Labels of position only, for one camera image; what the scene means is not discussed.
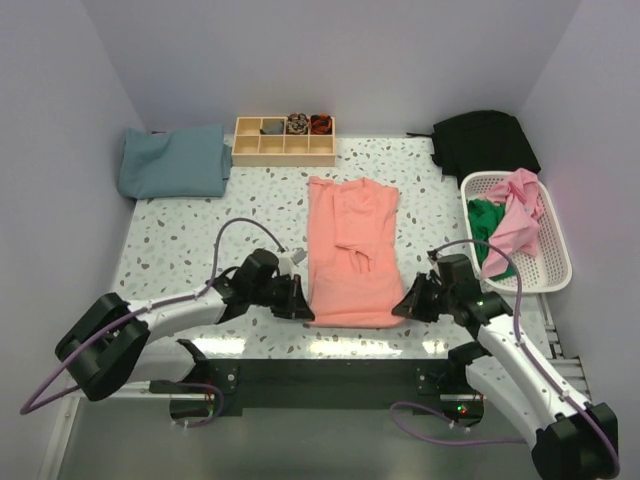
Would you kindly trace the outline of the salmon pink t shirt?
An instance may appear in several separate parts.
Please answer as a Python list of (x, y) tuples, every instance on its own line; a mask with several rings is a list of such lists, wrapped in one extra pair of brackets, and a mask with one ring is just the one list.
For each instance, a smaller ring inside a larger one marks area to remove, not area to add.
[(395, 253), (399, 191), (368, 178), (309, 180), (311, 324), (388, 329), (404, 287)]

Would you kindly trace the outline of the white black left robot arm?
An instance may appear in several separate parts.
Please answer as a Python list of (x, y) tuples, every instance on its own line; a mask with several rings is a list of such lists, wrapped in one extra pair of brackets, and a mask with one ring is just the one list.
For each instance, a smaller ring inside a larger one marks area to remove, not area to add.
[(313, 320), (295, 271), (305, 257), (302, 249), (279, 255), (256, 249), (205, 291), (130, 302), (105, 294), (59, 341), (55, 355), (91, 401), (140, 381), (172, 381), (196, 392), (207, 380), (205, 357), (180, 333), (228, 322), (252, 306), (276, 318)]

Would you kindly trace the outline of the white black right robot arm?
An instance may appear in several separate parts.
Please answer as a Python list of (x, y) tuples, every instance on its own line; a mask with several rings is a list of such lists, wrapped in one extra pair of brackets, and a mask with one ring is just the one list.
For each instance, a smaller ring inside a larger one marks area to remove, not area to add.
[(529, 339), (518, 304), (485, 292), (463, 254), (431, 251), (433, 268), (417, 275), (393, 313), (434, 322), (448, 314), (471, 335), (450, 350), (437, 386), (481, 394), (519, 432), (543, 479), (614, 479), (620, 473), (618, 421), (605, 403), (566, 380)]

